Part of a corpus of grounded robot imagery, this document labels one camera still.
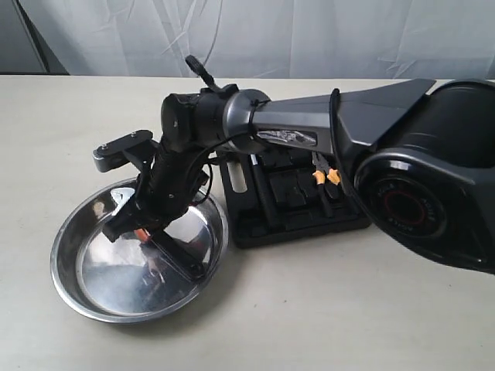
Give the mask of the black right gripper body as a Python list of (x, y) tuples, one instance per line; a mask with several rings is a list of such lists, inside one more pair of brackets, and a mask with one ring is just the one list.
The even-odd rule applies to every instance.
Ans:
[(198, 162), (204, 156), (199, 151), (166, 151), (163, 145), (156, 144), (151, 165), (139, 172), (134, 194), (104, 224), (102, 232), (115, 242), (128, 232), (146, 230), (148, 245), (157, 248), (185, 279), (198, 281), (205, 275), (203, 263), (165, 228), (188, 211), (201, 185), (208, 180)]

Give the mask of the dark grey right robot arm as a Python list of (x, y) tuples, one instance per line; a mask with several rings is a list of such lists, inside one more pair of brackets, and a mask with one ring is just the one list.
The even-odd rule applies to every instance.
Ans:
[(384, 233), (438, 264), (494, 272), (494, 84), (415, 79), (369, 90), (272, 100), (208, 83), (162, 102), (162, 137), (126, 135), (95, 151), (106, 172), (138, 170), (104, 235), (154, 232), (180, 218), (216, 150), (269, 145), (329, 159), (343, 191)]

